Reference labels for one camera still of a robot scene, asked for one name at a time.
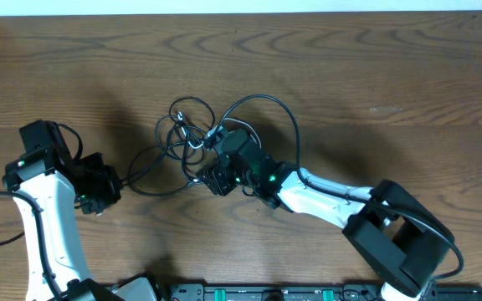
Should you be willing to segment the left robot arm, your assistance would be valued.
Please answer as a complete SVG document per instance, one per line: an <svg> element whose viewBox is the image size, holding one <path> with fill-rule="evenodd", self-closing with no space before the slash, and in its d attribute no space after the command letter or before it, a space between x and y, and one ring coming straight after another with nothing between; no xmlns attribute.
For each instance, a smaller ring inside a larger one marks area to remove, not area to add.
<svg viewBox="0 0 482 301"><path fill-rule="evenodd" d="M3 175L23 221L28 300L62 298L69 282L90 278L75 214L100 214L121 198L114 167L99 152L72 155L62 129L48 120L20 128L25 152Z"/></svg>

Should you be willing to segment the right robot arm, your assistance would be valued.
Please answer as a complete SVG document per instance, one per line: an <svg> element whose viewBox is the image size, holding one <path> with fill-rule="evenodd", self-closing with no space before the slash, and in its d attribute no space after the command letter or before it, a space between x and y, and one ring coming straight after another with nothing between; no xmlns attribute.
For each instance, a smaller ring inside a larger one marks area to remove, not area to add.
<svg viewBox="0 0 482 301"><path fill-rule="evenodd" d="M197 178L215 195L240 186L267 207L318 217L341 229L383 280L383 300L418 300L434 279L454 236L394 181L347 186L276 161L246 130L210 130L204 145L217 154Z"/></svg>

